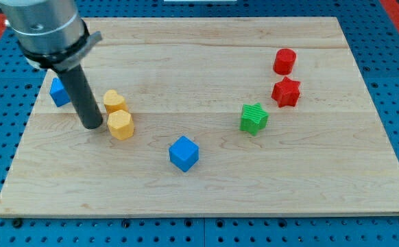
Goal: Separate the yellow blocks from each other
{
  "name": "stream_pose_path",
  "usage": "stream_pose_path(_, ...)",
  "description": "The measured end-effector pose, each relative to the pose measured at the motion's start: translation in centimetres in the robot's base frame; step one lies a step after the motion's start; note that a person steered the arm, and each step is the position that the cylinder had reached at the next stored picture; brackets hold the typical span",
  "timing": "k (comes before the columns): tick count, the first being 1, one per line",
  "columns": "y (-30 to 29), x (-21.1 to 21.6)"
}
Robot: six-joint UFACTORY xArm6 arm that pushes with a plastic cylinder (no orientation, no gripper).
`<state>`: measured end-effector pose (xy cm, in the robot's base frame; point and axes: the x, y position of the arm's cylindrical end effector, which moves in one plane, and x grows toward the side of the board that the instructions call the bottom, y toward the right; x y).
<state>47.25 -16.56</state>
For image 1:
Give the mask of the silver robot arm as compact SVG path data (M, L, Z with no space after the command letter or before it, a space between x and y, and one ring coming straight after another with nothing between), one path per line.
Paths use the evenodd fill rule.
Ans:
M0 0L0 8L37 69L70 71L102 40L89 33L74 0Z

